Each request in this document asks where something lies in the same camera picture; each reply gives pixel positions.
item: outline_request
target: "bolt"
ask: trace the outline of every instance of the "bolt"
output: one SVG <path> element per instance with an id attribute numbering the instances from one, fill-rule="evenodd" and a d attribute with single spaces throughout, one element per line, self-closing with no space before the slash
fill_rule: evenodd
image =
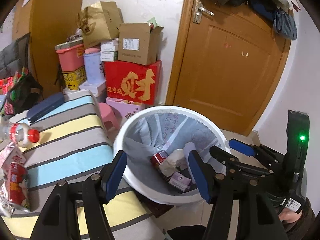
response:
<path id="1" fill-rule="evenodd" d="M 251 186 L 257 186 L 258 185 L 258 182 L 255 179 L 250 179 L 249 183 L 250 183 Z"/>
<path id="2" fill-rule="evenodd" d="M 222 173 L 217 173 L 216 174 L 216 179 L 223 180 L 224 179 L 224 175 Z"/>
<path id="3" fill-rule="evenodd" d="M 93 175 L 91 175 L 91 179 L 92 180 L 97 180 L 97 179 L 99 179 L 100 178 L 100 175 L 99 174 L 93 174 Z"/>
<path id="4" fill-rule="evenodd" d="M 58 181 L 58 186 L 61 187 L 61 186 L 65 185 L 65 183 L 66 183 L 66 181 L 64 179 L 62 179 L 62 180 Z"/>

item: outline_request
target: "plastic bottle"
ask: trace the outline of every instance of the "plastic bottle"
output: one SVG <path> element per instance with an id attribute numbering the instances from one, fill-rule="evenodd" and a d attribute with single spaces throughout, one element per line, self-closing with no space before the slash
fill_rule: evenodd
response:
<path id="1" fill-rule="evenodd" d="M 40 139 L 38 130 L 31 129 L 26 123 L 0 122 L 0 138 L 9 139 L 20 147 L 27 147 Z"/>

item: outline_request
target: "red bottle cap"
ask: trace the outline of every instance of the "red bottle cap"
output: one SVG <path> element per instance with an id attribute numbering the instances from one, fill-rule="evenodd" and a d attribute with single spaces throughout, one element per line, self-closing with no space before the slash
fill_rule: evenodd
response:
<path id="1" fill-rule="evenodd" d="M 28 140 L 32 143 L 38 142 L 40 139 L 40 134 L 36 129 L 28 130 Z"/>

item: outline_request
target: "soda can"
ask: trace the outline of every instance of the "soda can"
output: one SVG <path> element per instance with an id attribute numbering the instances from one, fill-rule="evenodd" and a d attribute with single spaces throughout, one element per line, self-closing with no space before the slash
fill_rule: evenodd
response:
<path id="1" fill-rule="evenodd" d="M 159 165 L 168 157 L 168 154 L 165 151 L 160 151 L 154 154 L 150 161 L 155 168 L 158 168 Z"/>
<path id="2" fill-rule="evenodd" d="M 23 212 L 30 212 L 28 172 L 20 163 L 10 163 L 8 173 L 9 204 Z"/>

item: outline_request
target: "door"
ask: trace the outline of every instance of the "door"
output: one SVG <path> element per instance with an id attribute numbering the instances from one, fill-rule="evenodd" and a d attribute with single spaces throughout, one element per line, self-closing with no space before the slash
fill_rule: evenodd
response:
<path id="1" fill-rule="evenodd" d="M 248 135 L 277 86 L 289 46 L 249 6 L 201 1 L 214 16 L 202 12 L 199 24 L 190 21 L 174 105 Z"/>

